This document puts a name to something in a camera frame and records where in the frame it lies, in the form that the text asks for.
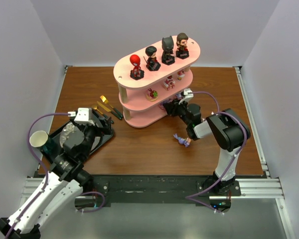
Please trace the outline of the purple bunny pink cotton candy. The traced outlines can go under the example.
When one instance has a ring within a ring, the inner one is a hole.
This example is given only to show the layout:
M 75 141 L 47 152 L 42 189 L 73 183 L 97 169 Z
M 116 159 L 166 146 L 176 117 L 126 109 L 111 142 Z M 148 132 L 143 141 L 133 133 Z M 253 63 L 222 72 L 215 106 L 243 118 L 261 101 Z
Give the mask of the purple bunny pink cotton candy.
M 163 102 L 161 102 L 158 106 L 159 106 L 159 108 L 161 109 L 161 110 L 165 110 L 165 107 L 164 107 L 164 104 L 167 104 L 167 103 L 170 103 L 170 102 L 172 102 L 172 100 L 171 99 L 168 99 L 168 100 L 165 100 L 165 101 L 163 101 Z

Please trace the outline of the purple bunny pink donut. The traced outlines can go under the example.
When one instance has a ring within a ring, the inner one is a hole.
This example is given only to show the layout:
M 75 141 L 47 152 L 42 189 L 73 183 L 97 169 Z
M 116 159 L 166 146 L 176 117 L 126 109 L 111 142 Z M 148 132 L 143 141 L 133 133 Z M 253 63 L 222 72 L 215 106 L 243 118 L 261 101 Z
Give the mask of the purple bunny pink donut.
M 176 97 L 177 99 L 181 99 L 181 98 L 183 97 L 182 92 L 177 93 L 177 94 L 175 95 L 175 97 Z

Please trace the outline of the pink bear strawberry tart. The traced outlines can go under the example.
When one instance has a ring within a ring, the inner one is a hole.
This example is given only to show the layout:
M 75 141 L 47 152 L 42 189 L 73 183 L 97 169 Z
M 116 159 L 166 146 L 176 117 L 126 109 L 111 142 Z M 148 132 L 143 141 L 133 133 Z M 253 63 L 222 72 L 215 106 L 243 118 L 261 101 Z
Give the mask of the pink bear strawberry tart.
M 146 98 L 151 102 L 156 101 L 158 98 L 158 92 L 156 90 L 148 88 L 146 91 Z

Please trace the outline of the pink bear cake square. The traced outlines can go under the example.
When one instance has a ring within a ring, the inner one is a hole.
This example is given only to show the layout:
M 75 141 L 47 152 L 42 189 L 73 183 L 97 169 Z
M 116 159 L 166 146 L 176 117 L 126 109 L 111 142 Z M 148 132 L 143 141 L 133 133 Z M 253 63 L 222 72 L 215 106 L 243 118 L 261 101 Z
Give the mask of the pink bear cake square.
M 173 89 L 175 87 L 175 81 L 172 75 L 168 76 L 165 81 L 163 82 L 163 86 L 166 90 Z

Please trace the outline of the ice cream cone bear toy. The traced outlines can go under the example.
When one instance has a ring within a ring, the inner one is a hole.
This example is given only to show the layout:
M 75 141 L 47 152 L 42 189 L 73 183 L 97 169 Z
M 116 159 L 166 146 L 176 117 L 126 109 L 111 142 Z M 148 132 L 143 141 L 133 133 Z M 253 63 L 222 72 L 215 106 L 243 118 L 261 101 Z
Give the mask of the ice cream cone bear toy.
M 178 71 L 178 73 L 177 73 L 177 79 L 179 81 L 181 81 L 184 76 L 185 76 L 184 70 Z

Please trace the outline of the purple bunny with cake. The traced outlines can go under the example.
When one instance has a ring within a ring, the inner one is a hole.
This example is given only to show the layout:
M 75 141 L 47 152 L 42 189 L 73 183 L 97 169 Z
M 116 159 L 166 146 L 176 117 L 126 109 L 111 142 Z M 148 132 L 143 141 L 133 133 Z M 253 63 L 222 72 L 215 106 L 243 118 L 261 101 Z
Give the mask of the purple bunny with cake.
M 185 147 L 190 146 L 191 139 L 189 137 L 183 138 L 183 137 L 178 136 L 177 133 L 175 133 L 173 135 L 173 137 L 178 141 L 179 144 L 184 145 Z

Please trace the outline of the black haired red figure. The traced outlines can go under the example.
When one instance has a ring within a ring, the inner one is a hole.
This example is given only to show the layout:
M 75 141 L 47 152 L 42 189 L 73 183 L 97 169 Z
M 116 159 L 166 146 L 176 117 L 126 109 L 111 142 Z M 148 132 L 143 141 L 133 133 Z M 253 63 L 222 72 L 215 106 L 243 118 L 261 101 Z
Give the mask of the black haired red figure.
M 158 71 L 161 67 L 161 64 L 157 60 L 156 52 L 157 52 L 157 48 L 154 46 L 148 46 L 145 49 L 145 54 L 148 57 L 146 59 L 146 68 L 149 71 Z

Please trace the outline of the red spider hero figure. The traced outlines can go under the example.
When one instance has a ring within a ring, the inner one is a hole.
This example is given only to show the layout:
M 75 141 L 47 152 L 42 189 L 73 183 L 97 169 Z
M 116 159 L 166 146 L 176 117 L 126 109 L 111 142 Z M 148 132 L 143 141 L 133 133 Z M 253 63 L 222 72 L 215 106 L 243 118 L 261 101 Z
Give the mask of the red spider hero figure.
M 130 56 L 130 62 L 133 65 L 133 69 L 130 71 L 130 77 L 134 80 L 142 79 L 144 77 L 144 70 L 142 70 L 140 66 L 140 57 L 133 54 Z

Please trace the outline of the brown haired hero figure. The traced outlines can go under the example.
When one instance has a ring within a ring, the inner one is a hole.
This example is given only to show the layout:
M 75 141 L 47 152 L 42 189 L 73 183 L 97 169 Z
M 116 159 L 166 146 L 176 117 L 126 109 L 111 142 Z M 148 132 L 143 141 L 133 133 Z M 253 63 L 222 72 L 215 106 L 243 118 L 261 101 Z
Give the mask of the brown haired hero figure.
M 179 33 L 176 38 L 176 56 L 180 59 L 186 59 L 189 57 L 189 51 L 187 48 L 188 36 L 185 33 Z

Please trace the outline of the dark bat hero figure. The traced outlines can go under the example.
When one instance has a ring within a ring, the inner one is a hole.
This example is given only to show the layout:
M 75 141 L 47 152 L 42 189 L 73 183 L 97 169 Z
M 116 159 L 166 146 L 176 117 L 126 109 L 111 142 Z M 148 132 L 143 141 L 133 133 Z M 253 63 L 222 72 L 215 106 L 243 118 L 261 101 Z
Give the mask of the dark bat hero figure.
M 173 37 L 163 37 L 162 41 L 162 56 L 161 61 L 165 65 L 171 65 L 175 62 L 175 57 L 173 56 L 174 41 Z

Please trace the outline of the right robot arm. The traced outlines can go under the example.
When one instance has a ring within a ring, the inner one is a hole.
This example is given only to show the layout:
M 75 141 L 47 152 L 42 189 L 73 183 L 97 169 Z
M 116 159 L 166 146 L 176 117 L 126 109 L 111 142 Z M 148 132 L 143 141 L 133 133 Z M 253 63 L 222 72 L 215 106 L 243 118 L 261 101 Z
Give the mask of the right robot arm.
M 249 127 L 232 109 L 217 112 L 202 119 L 200 106 L 180 100 L 164 103 L 168 115 L 179 117 L 186 124 L 189 139 L 198 140 L 213 135 L 220 154 L 213 175 L 203 183 L 204 190 L 192 195 L 198 196 L 212 190 L 219 192 L 232 186 L 236 179 L 236 165 L 239 155 L 251 136 Z

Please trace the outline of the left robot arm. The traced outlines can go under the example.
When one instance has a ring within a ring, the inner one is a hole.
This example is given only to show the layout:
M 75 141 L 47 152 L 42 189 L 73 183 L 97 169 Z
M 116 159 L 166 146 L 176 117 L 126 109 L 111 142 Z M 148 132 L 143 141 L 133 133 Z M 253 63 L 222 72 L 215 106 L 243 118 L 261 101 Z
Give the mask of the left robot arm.
M 69 200 L 92 193 L 93 177 L 83 170 L 96 149 L 113 135 L 111 118 L 95 116 L 90 108 L 66 113 L 73 129 L 65 136 L 45 131 L 29 132 L 28 148 L 38 148 L 50 161 L 43 162 L 45 177 L 26 202 L 8 218 L 0 218 L 0 231 L 7 239 L 38 239 L 40 228 Z

